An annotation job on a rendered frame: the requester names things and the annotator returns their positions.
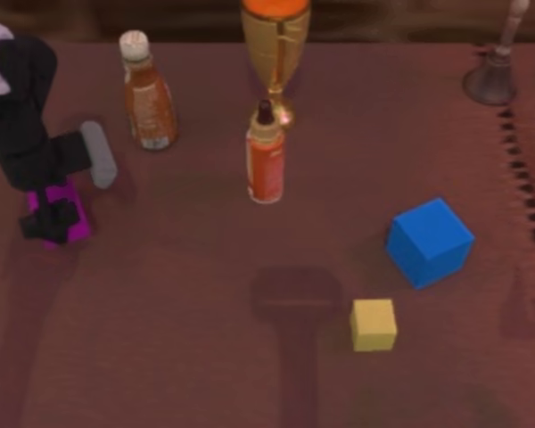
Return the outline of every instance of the wall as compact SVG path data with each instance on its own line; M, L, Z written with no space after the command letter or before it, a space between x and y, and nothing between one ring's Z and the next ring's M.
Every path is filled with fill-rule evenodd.
M238 0L0 0L0 22L39 36L155 41L242 40ZM314 0L312 41L494 42L508 0ZM535 42L535 0L518 41Z

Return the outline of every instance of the yellow block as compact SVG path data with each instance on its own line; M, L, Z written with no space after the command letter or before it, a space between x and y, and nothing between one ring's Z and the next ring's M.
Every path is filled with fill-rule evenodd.
M398 332L392 300L354 300L350 329L356 352L391 350Z

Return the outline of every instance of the bottle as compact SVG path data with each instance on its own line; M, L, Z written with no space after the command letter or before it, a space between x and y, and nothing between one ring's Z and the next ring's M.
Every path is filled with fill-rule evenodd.
M260 101L246 136L248 193L257 203L277 202L284 194L284 139L272 103Z
M169 87L153 64L149 39L142 31L128 31L119 48L133 137L146 150L166 149L177 139L177 119Z

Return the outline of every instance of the cube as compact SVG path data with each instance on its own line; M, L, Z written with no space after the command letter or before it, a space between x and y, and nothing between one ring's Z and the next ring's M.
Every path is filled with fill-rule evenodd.
M391 350L397 335L392 300L354 300L350 330L355 352Z
M473 241L464 223L438 198L394 218L386 251L408 281L422 289L460 270Z

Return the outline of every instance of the wooden table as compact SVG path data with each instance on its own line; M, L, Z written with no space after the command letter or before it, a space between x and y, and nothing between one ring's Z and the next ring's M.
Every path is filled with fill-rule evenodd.
M23 195L0 173L0 428L287 428L276 334L253 316L250 287L259 269L300 267L332 275L344 302L305 361L318 362L321 428L535 427L527 227L500 109L461 92L474 48L310 45L292 87L285 195L266 207L246 193L259 92L243 46L154 47L182 127L163 153L131 141L117 46L55 48L49 128L100 118L121 175L106 192L78 177L96 235L47 252L21 240ZM436 196L477 243L461 273L417 292L384 232ZM350 351L346 315L362 297L394 299L393 352Z

